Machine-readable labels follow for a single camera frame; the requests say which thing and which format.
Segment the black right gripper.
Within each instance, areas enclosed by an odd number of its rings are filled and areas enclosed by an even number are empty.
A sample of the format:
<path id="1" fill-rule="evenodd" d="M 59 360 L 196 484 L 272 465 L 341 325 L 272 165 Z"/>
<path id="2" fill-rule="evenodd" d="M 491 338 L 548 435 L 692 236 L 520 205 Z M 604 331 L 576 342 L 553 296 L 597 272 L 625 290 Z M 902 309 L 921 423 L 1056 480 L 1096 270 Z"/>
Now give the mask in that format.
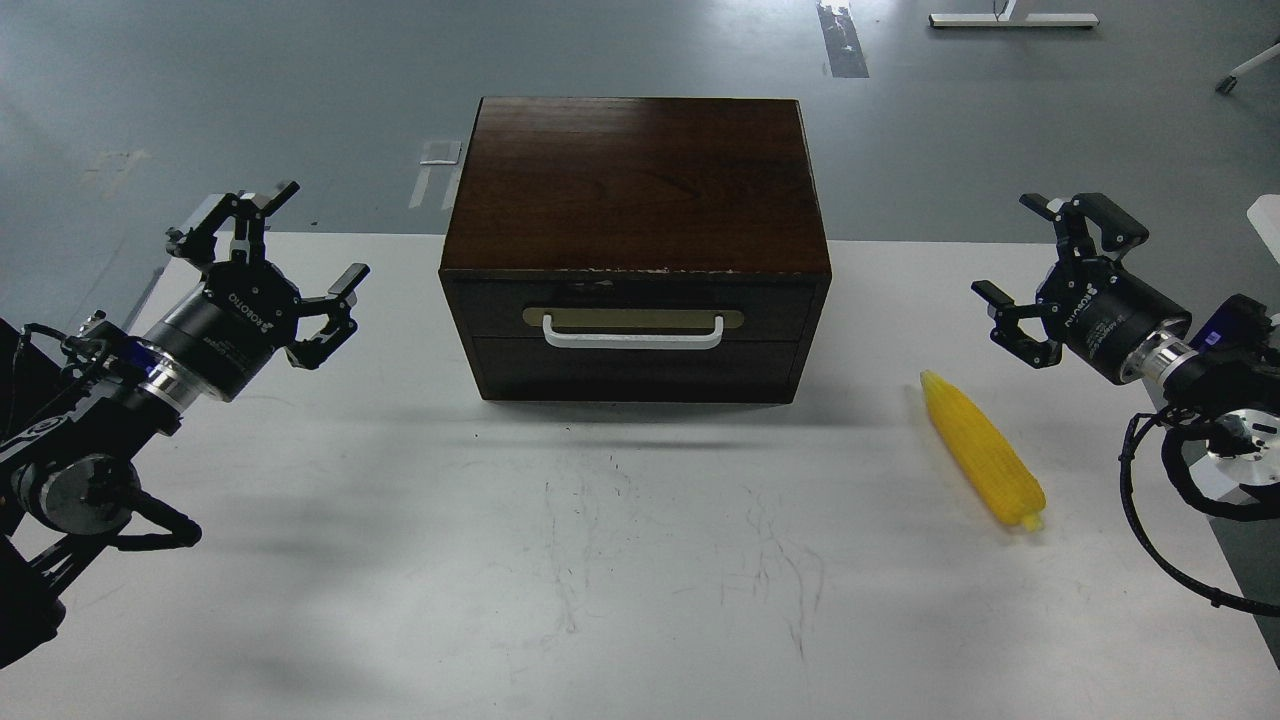
<path id="1" fill-rule="evenodd" d="M 1139 377 L 1133 356 L 1156 332 L 1183 338 L 1190 313 L 1126 272 L 1119 261 L 1149 240 L 1149 231 L 1105 193 L 1047 199 L 1023 193 L 1019 202 L 1051 222 L 1056 263 L 1036 291 L 1036 304 L 1016 305 L 989 281 L 972 291 L 995 322 L 989 338 L 1027 365 L 1043 369 L 1062 359 L 1062 343 L 1108 382 Z M 1047 340 L 1030 337 L 1020 323 L 1044 320 Z"/>

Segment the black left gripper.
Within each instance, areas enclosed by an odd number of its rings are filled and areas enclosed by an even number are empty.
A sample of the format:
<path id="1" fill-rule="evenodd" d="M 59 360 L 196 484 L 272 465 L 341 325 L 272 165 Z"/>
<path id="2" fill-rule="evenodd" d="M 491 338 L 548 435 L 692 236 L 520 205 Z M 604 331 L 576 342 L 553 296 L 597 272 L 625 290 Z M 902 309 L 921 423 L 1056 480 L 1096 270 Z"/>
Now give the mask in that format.
<path id="1" fill-rule="evenodd" d="M 320 368 L 358 325 L 351 313 L 355 290 L 370 266 L 352 263 L 323 297 L 300 291 L 266 263 L 266 220 L 300 191 L 280 184 L 270 199 L 257 193 L 212 193 L 183 227 L 165 232 L 165 250 L 197 269 L 198 286 L 152 327 L 152 347 L 195 374 L 207 392 L 230 402 L 284 347 L 294 368 Z M 215 263 L 218 232 L 234 223 L 230 263 Z M 324 316 L 324 327 L 294 340 L 297 318 Z"/>

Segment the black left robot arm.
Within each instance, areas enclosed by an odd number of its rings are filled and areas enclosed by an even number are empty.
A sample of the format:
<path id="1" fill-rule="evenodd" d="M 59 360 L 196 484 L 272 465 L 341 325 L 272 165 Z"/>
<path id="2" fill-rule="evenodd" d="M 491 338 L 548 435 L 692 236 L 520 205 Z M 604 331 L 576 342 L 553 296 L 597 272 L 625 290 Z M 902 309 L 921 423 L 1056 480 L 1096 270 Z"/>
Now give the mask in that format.
<path id="1" fill-rule="evenodd" d="M 196 521 L 141 486 L 133 460 L 151 438 L 175 434 L 200 397 L 234 400 L 278 351 L 315 369 L 355 334 L 369 266 L 306 299 L 268 260 L 268 219 L 297 191 L 214 193 L 170 228 L 166 252 L 198 283 L 142 336 L 102 313 L 73 333 L 3 325 L 4 666 L 58 634 L 61 593 L 104 550 L 200 542 Z"/>

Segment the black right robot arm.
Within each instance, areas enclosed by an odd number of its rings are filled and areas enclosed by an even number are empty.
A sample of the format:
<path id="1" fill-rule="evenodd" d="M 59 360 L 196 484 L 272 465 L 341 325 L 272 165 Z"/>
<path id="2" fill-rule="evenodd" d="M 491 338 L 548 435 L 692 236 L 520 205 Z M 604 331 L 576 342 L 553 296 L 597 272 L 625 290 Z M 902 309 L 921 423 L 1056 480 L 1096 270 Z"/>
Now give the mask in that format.
<path id="1" fill-rule="evenodd" d="M 1276 618 L 1276 605 L 1171 565 L 1140 524 L 1132 473 L 1142 439 L 1158 425 L 1162 465 L 1187 505 L 1231 521 L 1277 518 L 1276 322 L 1263 304 L 1235 293 L 1192 334 L 1188 310 L 1123 266 L 1149 232 L 1116 202 L 1103 193 L 1024 193 L 1019 201 L 1053 225 L 1057 260 L 1032 304 L 1016 304 L 989 281 L 972 284 L 993 318 L 992 341 L 1029 366 L 1053 366 L 1069 350 L 1116 386 L 1156 383 L 1164 407 L 1130 419 L 1119 456 L 1123 511 L 1135 538 L 1167 575 L 1213 606 Z"/>

